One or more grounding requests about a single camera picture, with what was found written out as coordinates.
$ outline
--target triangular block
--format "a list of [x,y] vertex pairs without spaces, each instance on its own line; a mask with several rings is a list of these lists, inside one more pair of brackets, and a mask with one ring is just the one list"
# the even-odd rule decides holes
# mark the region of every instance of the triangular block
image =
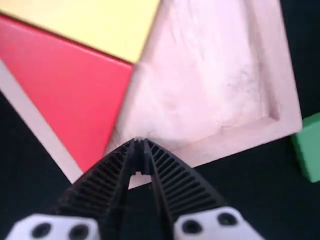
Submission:
[[88,170],[105,152],[133,65],[4,15],[0,43],[1,60]]

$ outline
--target red triangle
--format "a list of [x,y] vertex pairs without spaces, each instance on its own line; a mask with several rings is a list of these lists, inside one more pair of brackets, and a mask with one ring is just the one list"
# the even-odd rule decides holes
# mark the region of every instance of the red triangle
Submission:
[[0,57],[88,170],[104,154],[133,65],[3,15]]

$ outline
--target yellow block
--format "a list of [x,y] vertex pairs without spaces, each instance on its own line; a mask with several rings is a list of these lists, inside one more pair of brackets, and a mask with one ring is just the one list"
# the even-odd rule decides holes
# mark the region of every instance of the yellow block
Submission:
[[0,11],[136,63],[160,0],[0,0]]

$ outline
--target screw hole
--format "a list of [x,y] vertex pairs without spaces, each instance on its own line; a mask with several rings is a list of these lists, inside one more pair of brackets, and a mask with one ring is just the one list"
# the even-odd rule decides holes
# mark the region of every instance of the screw hole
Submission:
[[237,219],[229,213],[221,213],[218,216],[218,221],[223,226],[234,226],[238,223]]
[[202,232],[202,227],[195,220],[187,220],[183,223],[182,230],[186,234],[198,234]]
[[89,228],[84,224],[79,224],[71,229],[69,238],[70,240],[85,240],[88,236],[88,233]]
[[51,230],[51,224],[48,222],[41,223],[37,225],[33,230],[32,230],[32,237],[35,239],[40,239],[48,235],[48,233]]

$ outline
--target green block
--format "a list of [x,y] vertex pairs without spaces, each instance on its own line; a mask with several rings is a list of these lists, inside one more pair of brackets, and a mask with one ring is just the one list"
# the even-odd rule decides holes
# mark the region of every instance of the green block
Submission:
[[303,128],[292,136],[302,173],[311,182],[320,181],[320,113],[303,119]]

